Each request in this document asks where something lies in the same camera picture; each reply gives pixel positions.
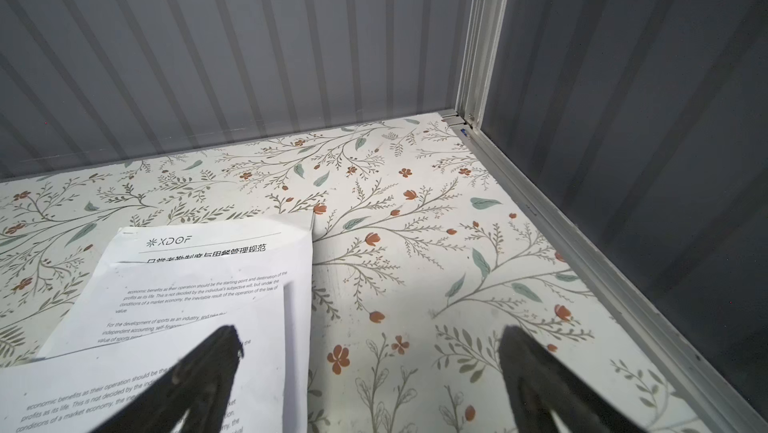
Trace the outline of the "white printed paper sheet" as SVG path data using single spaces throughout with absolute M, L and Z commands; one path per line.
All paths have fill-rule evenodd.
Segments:
M 4 432 L 88 432 L 125 409 L 217 329 L 233 327 L 244 352 L 224 432 L 280 432 L 285 388 L 280 290 L 219 316 L 1 372 Z

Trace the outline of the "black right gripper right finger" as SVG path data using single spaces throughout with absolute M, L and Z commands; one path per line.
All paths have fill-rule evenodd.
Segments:
M 498 359 L 519 432 L 641 432 L 643 429 L 518 326 L 507 326 Z

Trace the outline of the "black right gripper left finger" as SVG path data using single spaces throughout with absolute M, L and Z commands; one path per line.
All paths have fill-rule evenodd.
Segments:
M 95 431 L 219 432 L 243 357 L 236 328 L 221 326 Z

